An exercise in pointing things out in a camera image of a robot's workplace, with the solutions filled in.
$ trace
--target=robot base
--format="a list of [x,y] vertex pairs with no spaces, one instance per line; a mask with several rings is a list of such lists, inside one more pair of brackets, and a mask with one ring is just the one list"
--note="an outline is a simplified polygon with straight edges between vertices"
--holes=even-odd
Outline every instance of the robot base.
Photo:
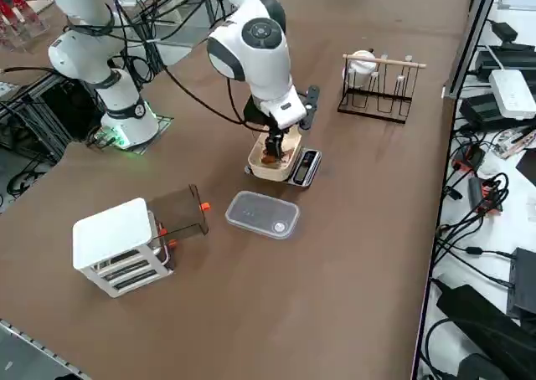
[[256,177],[274,182],[283,182],[291,175],[296,159],[300,155],[300,151],[302,150],[302,135],[298,130],[298,126],[293,126],[283,138],[281,148],[284,157],[281,161],[273,164],[266,164],[262,161],[265,157],[265,140],[267,137],[267,133],[259,136],[248,157],[248,164]]
[[102,117],[100,124],[109,127],[116,136],[115,146],[128,150],[147,143],[158,134],[158,118],[152,113],[147,102],[145,108],[145,115],[141,119],[114,119],[107,114]]

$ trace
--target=kitchen scale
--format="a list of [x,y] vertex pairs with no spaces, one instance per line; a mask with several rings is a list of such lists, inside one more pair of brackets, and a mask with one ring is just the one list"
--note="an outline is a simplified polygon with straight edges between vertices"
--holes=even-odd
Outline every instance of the kitchen scale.
[[[320,167],[321,160],[322,153],[319,150],[303,147],[291,175],[283,183],[298,187],[310,187]],[[249,166],[245,167],[245,173],[253,175]]]

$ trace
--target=white device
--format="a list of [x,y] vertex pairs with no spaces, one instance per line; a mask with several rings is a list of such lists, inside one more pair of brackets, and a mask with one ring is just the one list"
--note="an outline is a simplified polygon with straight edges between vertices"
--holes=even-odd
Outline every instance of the white device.
[[536,102],[519,70],[494,70],[489,83],[502,116],[517,120],[536,116]]
[[167,277],[170,252],[142,198],[73,226],[73,266],[112,298]]
[[[80,24],[115,26],[111,33],[118,37],[123,35],[121,28],[117,28],[121,20],[105,0],[55,1],[67,16],[80,19]],[[228,1],[237,9],[209,35],[210,61],[224,76],[250,85],[255,107],[265,116],[263,119],[271,129],[268,142],[275,147],[267,149],[275,148],[277,157],[281,158],[284,131],[307,115],[292,83],[285,12],[276,0]],[[130,75],[107,66],[107,60],[123,47],[120,39],[105,34],[95,36],[94,31],[77,28],[59,37],[50,47],[49,57],[59,72],[95,88],[110,118],[102,123],[122,126],[122,130],[129,133],[125,143],[135,146],[151,140],[157,134],[158,124],[151,114],[146,117],[145,103]],[[137,128],[125,131],[129,125]]]

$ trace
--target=plastic food container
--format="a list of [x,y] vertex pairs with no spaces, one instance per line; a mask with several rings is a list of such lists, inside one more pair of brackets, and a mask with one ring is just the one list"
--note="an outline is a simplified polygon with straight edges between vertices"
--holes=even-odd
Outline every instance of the plastic food container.
[[300,209],[293,203],[243,191],[233,199],[225,217],[236,227],[273,239],[287,239],[296,227]]

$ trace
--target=white robotic arm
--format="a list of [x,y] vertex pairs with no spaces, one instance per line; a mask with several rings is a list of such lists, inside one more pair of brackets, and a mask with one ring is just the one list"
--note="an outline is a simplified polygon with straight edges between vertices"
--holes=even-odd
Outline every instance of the white robotic arm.
[[[105,0],[55,1],[85,24],[120,26]],[[209,35],[209,58],[224,76],[250,85],[254,107],[245,118],[270,127],[270,139],[278,143],[273,152],[280,157],[285,131],[307,115],[290,74],[285,13],[276,0],[228,1],[237,10]],[[109,33],[122,35],[118,28]],[[107,109],[103,124],[118,128],[127,148],[151,140],[158,125],[130,75],[107,65],[123,47],[120,39],[69,31],[50,47],[49,56],[58,71],[95,88]]]

